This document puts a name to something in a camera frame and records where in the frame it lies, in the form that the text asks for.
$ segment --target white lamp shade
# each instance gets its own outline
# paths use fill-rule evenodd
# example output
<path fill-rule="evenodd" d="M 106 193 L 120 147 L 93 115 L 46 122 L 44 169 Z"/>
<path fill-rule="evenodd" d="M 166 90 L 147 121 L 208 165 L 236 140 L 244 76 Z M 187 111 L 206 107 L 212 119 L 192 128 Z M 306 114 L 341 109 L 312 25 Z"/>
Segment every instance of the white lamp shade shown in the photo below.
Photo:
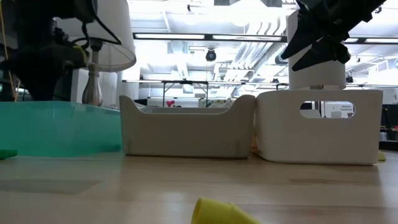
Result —
<path fill-rule="evenodd" d="M 98 0 L 97 16 L 120 39 L 122 45 L 103 42 L 99 52 L 98 65 L 102 72 L 118 72 L 132 67 L 136 62 L 132 30 L 129 16 L 129 6 L 126 0 Z M 69 40 L 85 37 L 81 31 L 81 21 L 78 19 L 57 19 L 57 26 L 69 35 Z M 90 37 L 115 41 L 96 21 L 87 24 Z M 83 45 L 86 41 L 77 42 Z"/>

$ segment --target lamp base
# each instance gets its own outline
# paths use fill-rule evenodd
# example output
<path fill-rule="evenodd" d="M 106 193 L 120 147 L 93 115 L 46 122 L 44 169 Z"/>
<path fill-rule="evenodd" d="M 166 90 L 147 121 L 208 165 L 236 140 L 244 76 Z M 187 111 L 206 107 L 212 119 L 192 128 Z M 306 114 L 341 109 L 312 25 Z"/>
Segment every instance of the lamp base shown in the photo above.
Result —
<path fill-rule="evenodd" d="M 91 63 L 88 65 L 88 82 L 83 92 L 81 101 L 87 105 L 101 106 L 102 91 L 99 83 L 100 71 L 98 65 Z"/>

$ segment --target translucent teal container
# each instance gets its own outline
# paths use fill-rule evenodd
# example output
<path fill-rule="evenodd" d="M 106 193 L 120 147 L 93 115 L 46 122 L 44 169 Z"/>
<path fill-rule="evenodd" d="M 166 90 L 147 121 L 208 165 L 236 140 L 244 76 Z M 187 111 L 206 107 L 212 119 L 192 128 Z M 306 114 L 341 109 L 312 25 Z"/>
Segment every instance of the translucent teal container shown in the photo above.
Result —
<path fill-rule="evenodd" d="M 75 157 L 121 150 L 120 112 L 71 102 L 0 103 L 0 149 Z"/>

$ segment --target white plastic bin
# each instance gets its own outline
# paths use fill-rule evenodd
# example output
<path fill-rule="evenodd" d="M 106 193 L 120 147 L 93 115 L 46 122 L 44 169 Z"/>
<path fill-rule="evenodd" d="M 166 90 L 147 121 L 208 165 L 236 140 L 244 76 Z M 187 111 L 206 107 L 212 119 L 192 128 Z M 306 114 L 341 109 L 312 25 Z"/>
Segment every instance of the white plastic bin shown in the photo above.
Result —
<path fill-rule="evenodd" d="M 127 155 L 247 158 L 255 97 L 231 108 L 142 108 L 120 96 L 123 151 Z"/>
<path fill-rule="evenodd" d="M 308 118 L 304 101 L 349 101 L 350 118 Z M 287 90 L 256 99 L 259 155 L 274 162 L 356 164 L 377 162 L 382 92 L 378 90 Z"/>

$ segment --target wooden table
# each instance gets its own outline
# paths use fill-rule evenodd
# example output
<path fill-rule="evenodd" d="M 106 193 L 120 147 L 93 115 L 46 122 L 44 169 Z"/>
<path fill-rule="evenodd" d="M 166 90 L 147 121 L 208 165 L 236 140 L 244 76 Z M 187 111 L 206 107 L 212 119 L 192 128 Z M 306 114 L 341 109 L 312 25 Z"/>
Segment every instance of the wooden table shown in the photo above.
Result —
<path fill-rule="evenodd" d="M 190 223 L 233 202 L 263 223 L 398 223 L 398 154 L 373 167 L 101 154 L 0 161 L 4 224 Z"/>

